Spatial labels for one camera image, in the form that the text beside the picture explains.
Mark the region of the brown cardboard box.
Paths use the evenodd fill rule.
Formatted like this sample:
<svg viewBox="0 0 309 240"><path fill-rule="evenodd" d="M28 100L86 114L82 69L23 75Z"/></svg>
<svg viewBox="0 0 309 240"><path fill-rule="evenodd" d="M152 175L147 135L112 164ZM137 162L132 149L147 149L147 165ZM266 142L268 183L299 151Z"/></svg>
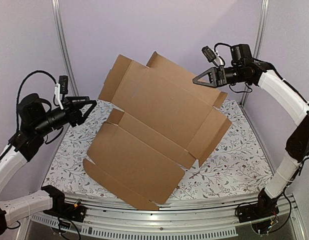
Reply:
<svg viewBox="0 0 309 240"><path fill-rule="evenodd" d="M119 55L98 97L114 108L83 160L86 174L132 207L157 211L231 126L220 112L227 94L194 77L157 52L145 65Z"/></svg>

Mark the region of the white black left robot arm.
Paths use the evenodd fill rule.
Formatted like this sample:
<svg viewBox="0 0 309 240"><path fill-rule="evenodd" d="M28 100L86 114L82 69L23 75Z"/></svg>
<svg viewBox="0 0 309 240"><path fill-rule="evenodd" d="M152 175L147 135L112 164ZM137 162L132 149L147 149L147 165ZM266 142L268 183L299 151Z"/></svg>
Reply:
<svg viewBox="0 0 309 240"><path fill-rule="evenodd" d="M50 106L51 103L40 98L37 93L31 93L16 106L21 125L0 155L0 194L10 179L30 162L39 148L46 143L45 136L62 129L66 124L72 127L82 125L97 102L88 96L69 96L55 109L45 110L44 105ZM32 214L45 212L56 217L66 217L74 210L74 206L65 203L62 191L51 185L44 186L33 194L0 202L0 235L11 224Z"/></svg>

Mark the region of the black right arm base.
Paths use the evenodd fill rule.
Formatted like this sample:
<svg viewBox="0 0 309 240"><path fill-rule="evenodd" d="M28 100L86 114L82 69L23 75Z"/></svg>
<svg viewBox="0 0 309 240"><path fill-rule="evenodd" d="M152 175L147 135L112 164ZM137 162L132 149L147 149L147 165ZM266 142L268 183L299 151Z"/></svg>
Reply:
<svg viewBox="0 0 309 240"><path fill-rule="evenodd" d="M279 213L276 199L258 198L257 203L240 203L234 211L240 223L255 221Z"/></svg>

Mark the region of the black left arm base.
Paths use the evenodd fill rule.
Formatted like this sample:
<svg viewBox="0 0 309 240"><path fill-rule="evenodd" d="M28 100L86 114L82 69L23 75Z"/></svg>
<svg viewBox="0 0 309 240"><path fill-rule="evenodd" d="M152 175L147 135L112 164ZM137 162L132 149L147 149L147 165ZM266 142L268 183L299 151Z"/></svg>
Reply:
<svg viewBox="0 0 309 240"><path fill-rule="evenodd" d="M54 216L54 217L63 217L71 221L78 223L83 223L87 208L79 202L76 203L63 203L59 208L52 208L49 210L44 210L44 214Z"/></svg>

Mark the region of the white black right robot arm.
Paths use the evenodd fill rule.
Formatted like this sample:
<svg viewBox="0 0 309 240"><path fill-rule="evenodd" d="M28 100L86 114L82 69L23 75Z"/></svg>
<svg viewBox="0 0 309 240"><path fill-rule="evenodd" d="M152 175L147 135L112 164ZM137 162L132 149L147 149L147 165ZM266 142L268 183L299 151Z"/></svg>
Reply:
<svg viewBox="0 0 309 240"><path fill-rule="evenodd" d="M228 46L231 63L227 67L216 48L204 46L201 51L213 67L193 78L196 85L219 88L244 83L247 87L255 85L267 92L287 112L296 128L285 145L283 159L273 178L258 194L253 214L264 218L277 204L285 188L301 171L309 156L309 101L283 78L270 62L252 56L248 44Z"/></svg>

